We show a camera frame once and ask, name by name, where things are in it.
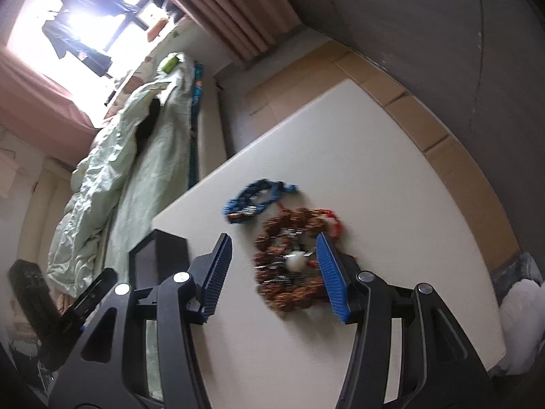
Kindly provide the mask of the green bed sheet bed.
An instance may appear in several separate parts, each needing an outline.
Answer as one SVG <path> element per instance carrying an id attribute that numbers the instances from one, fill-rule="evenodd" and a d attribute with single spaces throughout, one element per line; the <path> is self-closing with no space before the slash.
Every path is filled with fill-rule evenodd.
<path id="1" fill-rule="evenodd" d="M 191 60 L 166 80 L 151 135 L 106 222 L 94 275 L 112 268 L 126 281 L 129 252 L 153 230 L 153 219 L 226 162 L 216 82 L 206 67 Z"/>

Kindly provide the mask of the green box on bed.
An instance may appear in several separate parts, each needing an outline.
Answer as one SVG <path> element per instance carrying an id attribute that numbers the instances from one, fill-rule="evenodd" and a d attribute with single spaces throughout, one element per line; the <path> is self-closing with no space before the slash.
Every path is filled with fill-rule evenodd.
<path id="1" fill-rule="evenodd" d="M 179 63 L 180 58 L 178 57 L 178 53 L 169 53 L 158 66 L 158 70 L 161 73 L 169 75 L 175 70 Z"/>

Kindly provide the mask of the black garment on bed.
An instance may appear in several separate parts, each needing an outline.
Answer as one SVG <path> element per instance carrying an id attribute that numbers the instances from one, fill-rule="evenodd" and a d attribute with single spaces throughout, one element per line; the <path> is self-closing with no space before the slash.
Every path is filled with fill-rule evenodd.
<path id="1" fill-rule="evenodd" d="M 150 103 L 148 115 L 138 125 L 136 131 L 136 140 L 138 144 L 146 141 L 152 135 L 160 112 L 161 102 L 157 97 L 154 97 Z"/>

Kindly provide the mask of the pink curtain right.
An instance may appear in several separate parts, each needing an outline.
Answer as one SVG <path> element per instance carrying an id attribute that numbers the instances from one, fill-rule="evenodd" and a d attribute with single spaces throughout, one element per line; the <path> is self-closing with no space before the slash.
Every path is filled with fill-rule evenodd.
<path id="1" fill-rule="evenodd" d="M 239 65 L 268 53 L 302 22 L 288 0 L 173 0 Z"/>

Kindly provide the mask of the flattened cardboard sheet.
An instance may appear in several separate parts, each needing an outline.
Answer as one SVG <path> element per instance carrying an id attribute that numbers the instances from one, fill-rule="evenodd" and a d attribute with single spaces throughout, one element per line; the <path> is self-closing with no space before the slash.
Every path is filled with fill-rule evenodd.
<path id="1" fill-rule="evenodd" d="M 409 90 L 339 42 L 329 40 L 245 95 L 251 118 L 279 124 L 348 80 L 383 109 L 441 178 L 494 271 L 521 249 L 502 203 L 459 140 Z"/>

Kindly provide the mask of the pink curtain left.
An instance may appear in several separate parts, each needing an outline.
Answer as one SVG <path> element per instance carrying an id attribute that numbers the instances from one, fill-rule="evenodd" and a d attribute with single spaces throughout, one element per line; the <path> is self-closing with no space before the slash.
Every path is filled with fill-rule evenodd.
<path id="1" fill-rule="evenodd" d="M 77 165 L 98 130 L 56 82 L 1 47 L 1 124 L 45 154 Z"/>

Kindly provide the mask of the light green duvet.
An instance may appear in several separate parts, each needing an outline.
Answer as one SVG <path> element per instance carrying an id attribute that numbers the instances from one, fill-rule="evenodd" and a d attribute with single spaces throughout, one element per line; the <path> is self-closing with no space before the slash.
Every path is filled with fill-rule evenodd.
<path id="1" fill-rule="evenodd" d="M 193 60 L 182 53 L 178 57 L 178 65 Z M 54 290 L 77 297 L 98 276 L 93 274 L 93 268 L 106 222 L 120 199 L 137 152 L 145 143 L 137 143 L 138 125 L 148 115 L 152 99 L 159 99 L 167 89 L 169 75 L 159 71 L 130 95 L 73 172 L 72 196 L 54 231 L 45 271 L 46 281 Z"/>

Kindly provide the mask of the hanging dark clothes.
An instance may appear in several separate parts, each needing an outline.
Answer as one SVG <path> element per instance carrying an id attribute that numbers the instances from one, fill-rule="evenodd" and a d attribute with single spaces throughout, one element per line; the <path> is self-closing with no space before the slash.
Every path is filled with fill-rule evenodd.
<path id="1" fill-rule="evenodd" d="M 44 21 L 42 32 L 59 59 L 74 56 L 96 76 L 108 77 L 109 49 L 131 24 L 143 31 L 140 18 L 150 0 L 60 0 L 60 9 Z"/>

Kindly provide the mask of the pink curtain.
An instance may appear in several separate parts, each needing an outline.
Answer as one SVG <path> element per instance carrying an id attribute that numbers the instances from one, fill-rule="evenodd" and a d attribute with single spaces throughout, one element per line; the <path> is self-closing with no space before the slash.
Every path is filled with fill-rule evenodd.
<path id="1" fill-rule="evenodd" d="M 239 65 L 268 53 L 302 22 L 288 0 L 173 0 Z"/>
<path id="2" fill-rule="evenodd" d="M 1 124 L 45 154 L 77 165 L 98 130 L 56 82 L 1 47 Z"/>

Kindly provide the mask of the white bag on floor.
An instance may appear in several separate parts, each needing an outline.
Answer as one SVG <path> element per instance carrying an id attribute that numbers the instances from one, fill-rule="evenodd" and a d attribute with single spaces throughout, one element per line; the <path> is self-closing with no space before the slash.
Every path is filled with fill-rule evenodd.
<path id="1" fill-rule="evenodd" d="M 506 347 L 499 369 L 508 376 L 527 373 L 544 346 L 544 284 L 515 283 L 500 306 Z"/>

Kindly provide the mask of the black jewelry box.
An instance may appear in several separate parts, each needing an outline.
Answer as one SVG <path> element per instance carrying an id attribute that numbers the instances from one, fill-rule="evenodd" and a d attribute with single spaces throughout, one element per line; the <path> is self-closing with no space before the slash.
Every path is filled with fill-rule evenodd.
<path id="1" fill-rule="evenodd" d="M 155 287 L 188 267 L 187 240 L 153 230 L 129 252 L 129 283 L 135 290 Z"/>

